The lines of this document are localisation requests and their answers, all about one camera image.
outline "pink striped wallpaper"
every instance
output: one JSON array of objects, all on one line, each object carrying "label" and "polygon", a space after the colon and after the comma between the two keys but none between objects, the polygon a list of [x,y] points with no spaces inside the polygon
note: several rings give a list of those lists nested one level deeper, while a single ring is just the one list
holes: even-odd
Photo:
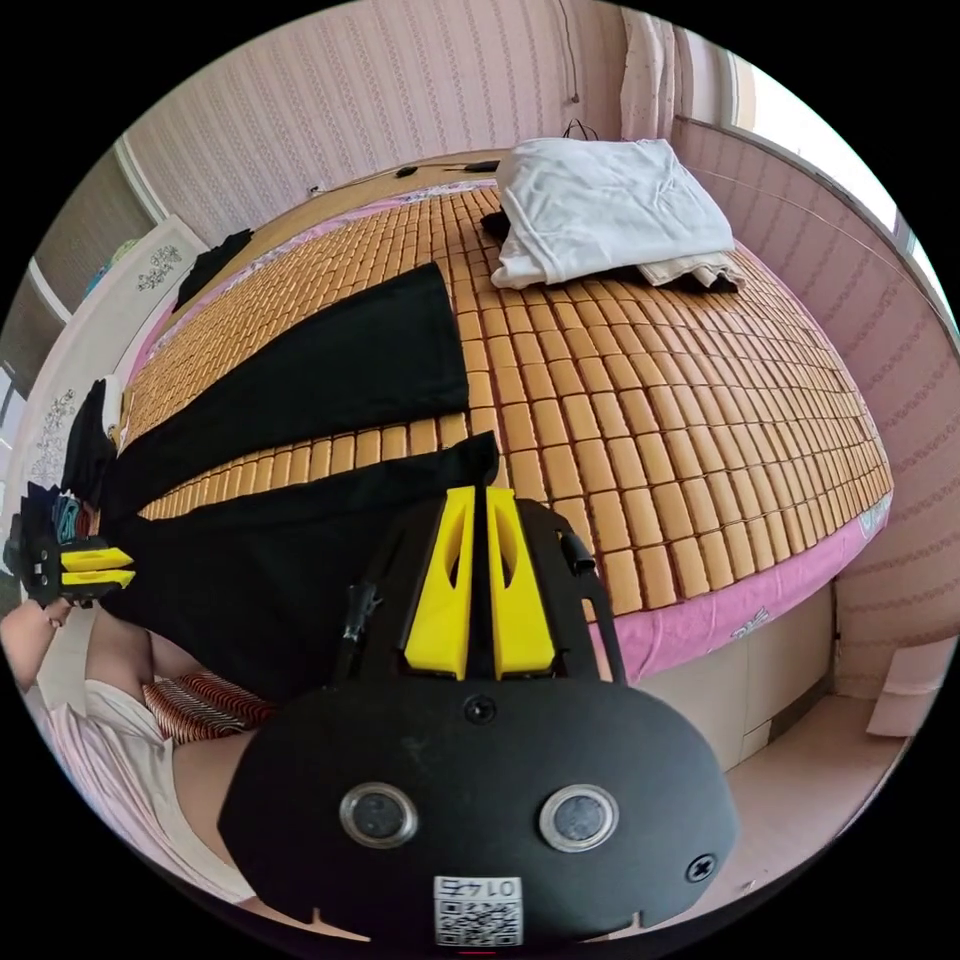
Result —
[{"label": "pink striped wallpaper", "polygon": [[575,118],[619,139],[625,58],[620,8],[596,0],[358,0],[211,64],[128,139],[171,213],[214,244],[312,186]]},{"label": "pink striped wallpaper", "polygon": [[754,142],[692,121],[680,159],[837,347],[890,458],[890,523],[837,582],[840,693],[960,633],[960,345],[869,217]]}]

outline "white curtain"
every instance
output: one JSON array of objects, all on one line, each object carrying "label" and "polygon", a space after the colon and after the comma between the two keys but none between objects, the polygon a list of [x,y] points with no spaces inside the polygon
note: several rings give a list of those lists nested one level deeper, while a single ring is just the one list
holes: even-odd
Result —
[{"label": "white curtain", "polygon": [[621,7],[627,62],[620,89],[624,140],[669,140],[680,99],[673,24]]}]

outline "black cloth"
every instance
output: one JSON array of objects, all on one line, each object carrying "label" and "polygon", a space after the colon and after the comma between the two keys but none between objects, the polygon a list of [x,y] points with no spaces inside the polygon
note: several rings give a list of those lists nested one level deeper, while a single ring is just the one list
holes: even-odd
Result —
[{"label": "black cloth", "polygon": [[179,310],[192,300],[252,239],[252,230],[241,230],[227,237],[219,247],[201,253],[181,281],[173,309]]},{"label": "black cloth", "polygon": [[103,399],[106,381],[97,380],[80,404],[67,437],[60,488],[96,508],[103,478],[117,455],[113,441],[103,432]]},{"label": "black cloth", "polygon": [[[488,213],[480,218],[483,231],[492,237],[500,246],[506,242],[510,233],[510,218],[501,208],[496,213]],[[650,281],[643,275],[639,267],[615,267],[597,274],[607,280],[617,280],[620,283],[635,283],[642,287],[649,287]],[[676,280],[663,284],[662,290],[676,290],[678,293],[736,293],[737,285],[724,276],[718,276],[709,286],[705,287],[692,273],[685,273]]]},{"label": "black cloth", "polygon": [[390,523],[450,487],[489,484],[493,434],[447,450],[200,507],[101,526],[137,573],[102,606],[167,637],[273,703],[327,683],[347,613]]},{"label": "black cloth", "polygon": [[468,409],[456,318],[435,263],[274,338],[107,468],[101,522],[270,447]]}]

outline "bamboo mat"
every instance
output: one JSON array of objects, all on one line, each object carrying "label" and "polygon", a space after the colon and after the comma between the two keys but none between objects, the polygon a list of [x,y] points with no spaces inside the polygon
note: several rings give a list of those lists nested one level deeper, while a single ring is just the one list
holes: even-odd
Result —
[{"label": "bamboo mat", "polygon": [[127,443],[299,320],[430,260],[457,315],[468,415],[264,451],[185,484],[144,515],[171,517],[494,430],[497,482],[570,520],[596,552],[621,615],[767,570],[892,489],[873,422],[836,352],[750,255],[736,255],[748,276],[738,294],[605,279],[497,290],[498,247],[479,221],[498,208],[491,189],[433,197],[262,267],[140,372]]}]

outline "yellow plastic part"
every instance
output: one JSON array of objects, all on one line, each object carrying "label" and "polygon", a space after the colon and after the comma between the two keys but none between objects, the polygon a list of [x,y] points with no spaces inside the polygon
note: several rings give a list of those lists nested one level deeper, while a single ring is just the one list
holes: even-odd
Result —
[{"label": "yellow plastic part", "polygon": [[553,638],[512,490],[487,490],[487,543],[497,679],[546,672]]},{"label": "yellow plastic part", "polygon": [[70,573],[85,573],[92,570],[116,570],[133,563],[122,550],[109,547],[106,550],[72,550],[60,554],[60,563]]},{"label": "yellow plastic part", "polygon": [[404,656],[414,670],[463,680],[470,644],[475,491],[456,487],[447,502]]},{"label": "yellow plastic part", "polygon": [[126,587],[134,576],[133,570],[83,570],[78,573],[65,573],[60,578],[60,583],[65,587],[84,587],[96,583],[118,583],[121,587]]}]

